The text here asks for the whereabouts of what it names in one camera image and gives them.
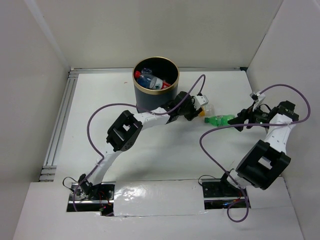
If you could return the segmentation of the small bottle yellow cap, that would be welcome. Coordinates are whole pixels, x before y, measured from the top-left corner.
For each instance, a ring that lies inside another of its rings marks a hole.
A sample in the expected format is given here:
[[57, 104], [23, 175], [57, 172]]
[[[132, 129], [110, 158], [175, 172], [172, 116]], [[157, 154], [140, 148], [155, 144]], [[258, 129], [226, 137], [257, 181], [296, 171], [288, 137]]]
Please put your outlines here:
[[214, 113], [214, 106], [212, 104], [206, 104], [201, 107], [201, 112], [199, 113], [200, 117], [213, 117]]

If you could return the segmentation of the green soda bottle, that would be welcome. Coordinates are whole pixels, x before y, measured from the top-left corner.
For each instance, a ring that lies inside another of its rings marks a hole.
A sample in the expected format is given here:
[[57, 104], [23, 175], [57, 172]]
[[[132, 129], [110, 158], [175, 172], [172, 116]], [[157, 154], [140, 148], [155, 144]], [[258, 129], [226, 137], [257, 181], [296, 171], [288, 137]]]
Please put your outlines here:
[[228, 121], [234, 119], [235, 116], [233, 114], [229, 115], [216, 115], [211, 117], [205, 117], [204, 122], [206, 124], [211, 124], [215, 127], [227, 126]]

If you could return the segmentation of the clear bottle red label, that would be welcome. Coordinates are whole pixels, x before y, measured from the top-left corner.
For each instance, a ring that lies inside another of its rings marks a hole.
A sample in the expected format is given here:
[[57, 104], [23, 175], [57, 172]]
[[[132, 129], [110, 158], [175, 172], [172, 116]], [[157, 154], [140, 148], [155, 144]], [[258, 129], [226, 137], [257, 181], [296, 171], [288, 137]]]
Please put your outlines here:
[[163, 89], [169, 88], [170, 86], [171, 86], [170, 83], [154, 76], [154, 78], [151, 80], [149, 90], [163, 90]]

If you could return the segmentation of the clear bottle blue label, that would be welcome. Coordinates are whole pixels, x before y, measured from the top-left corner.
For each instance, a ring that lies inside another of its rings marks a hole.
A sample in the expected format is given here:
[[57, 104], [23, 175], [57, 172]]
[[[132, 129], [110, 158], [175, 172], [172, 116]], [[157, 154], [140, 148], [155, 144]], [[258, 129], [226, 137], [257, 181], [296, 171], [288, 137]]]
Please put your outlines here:
[[144, 67], [142, 70], [136, 70], [134, 72], [134, 77], [141, 87], [150, 89], [151, 81], [155, 76], [150, 68]]

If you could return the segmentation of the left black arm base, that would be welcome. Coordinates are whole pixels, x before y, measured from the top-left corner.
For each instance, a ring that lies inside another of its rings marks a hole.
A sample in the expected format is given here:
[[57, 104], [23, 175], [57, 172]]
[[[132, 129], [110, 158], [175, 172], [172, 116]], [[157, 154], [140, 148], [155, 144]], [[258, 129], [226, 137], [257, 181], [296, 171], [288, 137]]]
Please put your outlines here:
[[115, 184], [100, 183], [93, 185], [82, 174], [78, 180], [65, 177], [62, 180], [63, 187], [69, 190], [66, 211], [74, 212], [99, 212], [101, 216], [114, 216]]

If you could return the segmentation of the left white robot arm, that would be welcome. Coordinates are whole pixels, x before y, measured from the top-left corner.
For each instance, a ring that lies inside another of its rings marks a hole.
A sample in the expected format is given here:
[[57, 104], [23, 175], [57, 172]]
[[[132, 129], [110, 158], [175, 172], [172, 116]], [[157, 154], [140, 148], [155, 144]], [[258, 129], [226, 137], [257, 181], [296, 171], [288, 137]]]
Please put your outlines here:
[[129, 110], [123, 111], [107, 131], [105, 152], [94, 148], [101, 159], [88, 174], [79, 177], [81, 194], [88, 200], [98, 196], [106, 172], [121, 153], [134, 145], [141, 131], [172, 123], [180, 116], [192, 121], [207, 104], [208, 99], [202, 93], [191, 96], [181, 91], [175, 99], [154, 110], [135, 114]]

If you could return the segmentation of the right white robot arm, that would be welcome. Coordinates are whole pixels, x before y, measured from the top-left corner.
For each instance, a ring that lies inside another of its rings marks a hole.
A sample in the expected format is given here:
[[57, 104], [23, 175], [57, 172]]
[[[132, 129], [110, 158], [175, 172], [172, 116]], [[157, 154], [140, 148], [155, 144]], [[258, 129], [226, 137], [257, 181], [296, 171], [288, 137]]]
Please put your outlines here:
[[[295, 113], [295, 104], [282, 101], [270, 112], [264, 112], [261, 107], [250, 106], [228, 121], [230, 125], [243, 124], [284, 124], [299, 120]], [[253, 186], [266, 190], [289, 165], [291, 158], [286, 154], [287, 141], [294, 124], [286, 126], [266, 126], [268, 129], [265, 140], [259, 140], [245, 155], [235, 170], [228, 176], [223, 174], [218, 184], [218, 190], [223, 196], [230, 196], [237, 185], [242, 188]]]

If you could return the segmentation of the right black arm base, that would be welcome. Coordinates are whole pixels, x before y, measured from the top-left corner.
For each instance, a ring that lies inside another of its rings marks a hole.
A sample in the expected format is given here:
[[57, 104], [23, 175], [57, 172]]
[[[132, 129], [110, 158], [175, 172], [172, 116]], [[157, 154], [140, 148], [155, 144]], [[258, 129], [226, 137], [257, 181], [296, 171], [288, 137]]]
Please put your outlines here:
[[202, 187], [205, 210], [246, 208], [245, 197], [239, 188], [208, 174], [201, 175], [198, 184]]

